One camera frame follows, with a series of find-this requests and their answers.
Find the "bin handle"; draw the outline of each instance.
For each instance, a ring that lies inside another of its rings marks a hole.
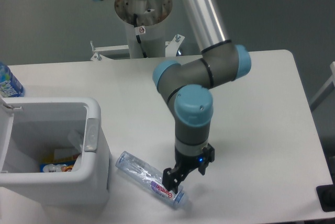
[[[98,149],[99,130],[100,120],[89,118],[86,123],[84,152],[96,152]]]

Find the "white plastic bin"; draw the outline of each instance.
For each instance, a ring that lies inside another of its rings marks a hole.
[[[84,136],[80,168],[40,173],[45,156],[73,147],[67,138],[71,130]],[[45,205],[104,203],[109,197],[110,157],[96,100],[0,100],[0,186]]]

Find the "silver metal tube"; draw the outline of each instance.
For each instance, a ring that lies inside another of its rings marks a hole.
[[[200,51],[229,40],[215,0],[183,0]]]

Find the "bolt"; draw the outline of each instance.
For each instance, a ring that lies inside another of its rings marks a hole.
[[[97,60],[101,61],[101,60],[102,60],[102,57],[101,57],[100,53],[97,52],[96,55],[97,55]]]
[[[179,42],[179,39],[181,39],[181,36],[179,34],[176,35],[176,42]]]

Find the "black cable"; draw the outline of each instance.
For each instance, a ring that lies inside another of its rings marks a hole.
[[[138,27],[138,26],[137,26],[137,17],[138,17],[138,15],[137,15],[137,14],[134,14],[134,18],[133,18],[134,28],[137,28],[137,27]],[[141,50],[142,50],[143,57],[144,57],[144,58],[147,58],[148,56],[147,56],[147,53],[145,52],[145,50],[144,50],[144,48],[143,48],[143,46],[142,46],[142,41],[141,41],[140,35],[136,35],[136,39],[137,39],[138,44],[140,44],[140,48],[141,48]]]

